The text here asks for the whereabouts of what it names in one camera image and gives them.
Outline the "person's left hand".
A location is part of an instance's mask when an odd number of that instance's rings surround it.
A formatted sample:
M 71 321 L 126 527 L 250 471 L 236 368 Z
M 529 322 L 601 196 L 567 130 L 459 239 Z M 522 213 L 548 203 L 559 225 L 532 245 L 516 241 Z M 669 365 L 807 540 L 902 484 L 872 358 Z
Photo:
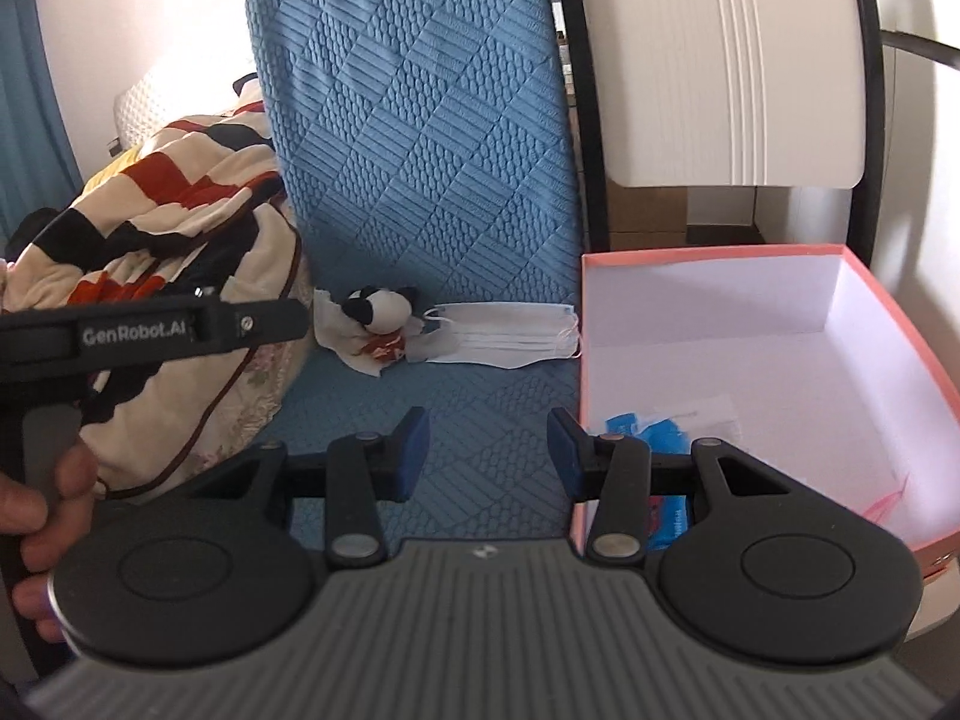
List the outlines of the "person's left hand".
M 62 644 L 64 634 L 47 596 L 47 574 L 91 530 L 98 459 L 81 440 L 53 467 L 53 507 L 36 489 L 2 476 L 2 533 L 21 536 L 20 556 L 28 577 L 13 585 L 11 604 L 41 639 Z

